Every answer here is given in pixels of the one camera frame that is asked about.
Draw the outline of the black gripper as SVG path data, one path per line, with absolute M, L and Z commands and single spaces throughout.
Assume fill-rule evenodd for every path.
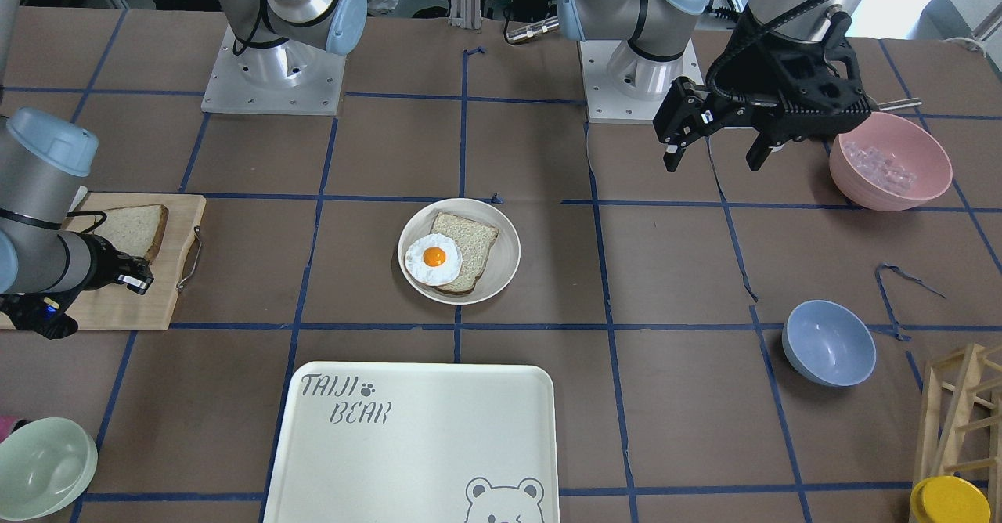
M 63 340 L 78 330 L 77 321 L 67 312 L 83 291 L 117 284 L 144 295 L 153 284 L 150 262 L 119 251 L 101 236 L 64 235 L 60 242 L 66 248 L 66 263 L 73 264 L 75 254 L 79 263 L 87 256 L 86 269 L 78 280 L 66 270 L 59 283 L 41 292 L 3 294 L 1 310 L 15 330 L 32 331 L 47 340 Z
M 807 135 L 847 133 L 872 114 L 856 53 L 845 37 L 852 17 L 836 12 L 823 19 L 827 29 L 816 42 L 787 39 L 776 31 L 733 53 L 765 24 L 746 9 L 705 83 L 676 78 L 654 116 L 658 140 L 665 142 L 663 166 L 679 169 L 683 145 L 723 128 L 758 131 L 747 166 L 758 172 L 784 142 Z

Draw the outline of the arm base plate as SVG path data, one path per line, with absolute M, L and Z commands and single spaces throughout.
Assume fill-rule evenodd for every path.
M 244 48 L 226 28 L 205 87 L 204 113 L 336 116 L 346 56 L 289 41 Z
M 641 58 L 626 41 L 583 41 L 579 55 L 592 124 L 652 124 L 674 78 L 704 83 L 691 42 L 669 62 Z

